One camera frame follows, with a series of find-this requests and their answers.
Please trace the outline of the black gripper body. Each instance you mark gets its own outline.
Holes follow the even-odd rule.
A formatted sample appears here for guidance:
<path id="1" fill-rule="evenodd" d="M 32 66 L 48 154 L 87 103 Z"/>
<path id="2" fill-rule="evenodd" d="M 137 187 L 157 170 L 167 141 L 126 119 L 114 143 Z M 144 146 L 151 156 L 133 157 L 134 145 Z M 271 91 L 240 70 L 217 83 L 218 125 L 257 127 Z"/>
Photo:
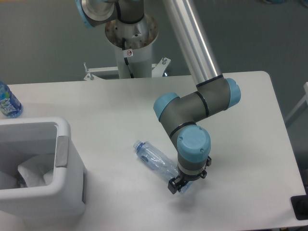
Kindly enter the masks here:
<path id="1" fill-rule="evenodd" d="M 204 178 L 204 170 L 196 175 L 188 175 L 179 169 L 179 178 L 180 178 L 180 186 L 184 187 L 188 184 L 189 181 L 195 181 L 199 178 Z"/>

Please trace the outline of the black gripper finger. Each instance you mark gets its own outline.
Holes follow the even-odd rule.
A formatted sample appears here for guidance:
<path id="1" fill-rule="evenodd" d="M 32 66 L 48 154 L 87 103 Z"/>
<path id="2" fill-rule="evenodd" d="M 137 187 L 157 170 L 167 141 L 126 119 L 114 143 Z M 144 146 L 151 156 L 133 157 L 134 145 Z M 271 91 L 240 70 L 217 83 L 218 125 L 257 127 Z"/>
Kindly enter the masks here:
<path id="1" fill-rule="evenodd" d="M 206 176 L 207 176 L 207 171 L 206 171 L 206 168 L 211 166 L 212 164 L 212 158 L 210 156 L 207 157 L 207 160 L 206 160 L 206 164 L 205 166 L 202 168 L 202 171 L 200 172 L 200 178 L 202 179 L 205 179 Z"/>
<path id="2" fill-rule="evenodd" d="M 168 189 L 172 194 L 175 194 L 177 192 L 181 192 L 181 189 L 185 186 L 185 180 L 178 177 L 178 178 L 172 178 L 168 182 Z"/>

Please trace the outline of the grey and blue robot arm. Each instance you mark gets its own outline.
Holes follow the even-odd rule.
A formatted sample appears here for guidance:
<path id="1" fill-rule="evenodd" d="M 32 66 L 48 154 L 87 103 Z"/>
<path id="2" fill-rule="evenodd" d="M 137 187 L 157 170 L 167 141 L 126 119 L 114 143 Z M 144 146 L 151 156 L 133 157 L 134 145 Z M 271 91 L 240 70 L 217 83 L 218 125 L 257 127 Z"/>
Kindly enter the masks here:
<path id="1" fill-rule="evenodd" d="M 152 44 L 158 26 L 146 14 L 144 1 L 78 0 L 76 6 L 86 27 L 105 26 L 120 78 L 153 76 Z M 241 91 L 233 79 L 219 71 L 194 3 L 166 0 L 164 6 L 196 85 L 196 91 L 184 97 L 166 93 L 154 102 L 157 119 L 178 153 L 177 176 L 168 180 L 168 189 L 176 193 L 189 182 L 205 178 L 211 165 L 211 139 L 197 122 L 236 105 Z"/>

